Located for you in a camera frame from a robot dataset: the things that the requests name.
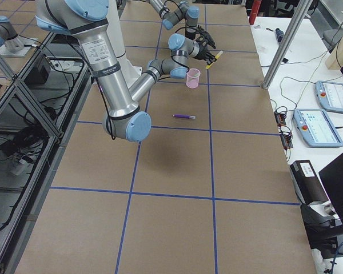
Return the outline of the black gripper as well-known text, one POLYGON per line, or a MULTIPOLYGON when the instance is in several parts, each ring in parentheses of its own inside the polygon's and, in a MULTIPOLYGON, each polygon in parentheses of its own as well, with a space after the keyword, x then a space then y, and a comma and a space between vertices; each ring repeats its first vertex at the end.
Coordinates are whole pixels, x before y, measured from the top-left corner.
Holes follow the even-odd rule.
POLYGON ((207 65, 214 63, 214 55, 208 49, 208 46, 211 46, 213 49, 216 48, 213 39, 198 38, 194 41, 194 45, 198 46, 198 52, 193 57, 194 59, 205 60, 207 65))
POLYGON ((185 27, 185 37, 187 37, 187 38, 189 38, 191 40, 194 40, 197 35, 205 38, 205 37, 208 36, 208 33, 200 25, 197 25, 197 26, 194 26, 194 27, 192 27, 192 26, 186 26, 185 27))

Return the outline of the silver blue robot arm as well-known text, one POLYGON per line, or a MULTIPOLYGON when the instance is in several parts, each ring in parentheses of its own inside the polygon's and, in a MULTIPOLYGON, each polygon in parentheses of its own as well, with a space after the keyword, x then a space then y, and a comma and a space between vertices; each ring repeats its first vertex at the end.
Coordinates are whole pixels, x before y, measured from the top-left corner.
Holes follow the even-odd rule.
POLYGON ((210 53, 215 48, 210 34, 199 24, 200 10, 186 1, 177 3, 170 11, 164 1, 150 1, 159 14, 164 28, 170 30, 185 21, 185 34, 174 33, 168 40, 170 58, 151 60, 138 79, 128 86, 123 75, 124 64, 114 52, 113 45, 122 43, 120 30, 109 31, 109 19, 119 20, 115 1, 37 1, 36 20, 39 28, 77 39, 92 77, 103 93, 106 114, 105 131, 112 138, 141 142, 151 130, 151 117, 139 107, 140 100, 163 75, 183 79, 189 71, 188 59, 204 60, 208 66, 217 57, 210 53))
POLYGON ((163 26, 170 30, 182 20, 185 21, 185 37, 195 40, 196 36, 210 38, 209 33, 199 24, 200 9, 197 6, 189 5, 186 1, 147 1, 158 13, 163 26))

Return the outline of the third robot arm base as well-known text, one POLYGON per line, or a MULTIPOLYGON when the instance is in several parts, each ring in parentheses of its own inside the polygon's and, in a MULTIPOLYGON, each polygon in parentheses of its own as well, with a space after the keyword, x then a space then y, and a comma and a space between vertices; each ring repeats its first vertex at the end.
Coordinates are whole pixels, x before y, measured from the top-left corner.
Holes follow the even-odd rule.
POLYGON ((29 51, 10 20, 0 15, 0 54, 3 57, 24 57, 29 51))

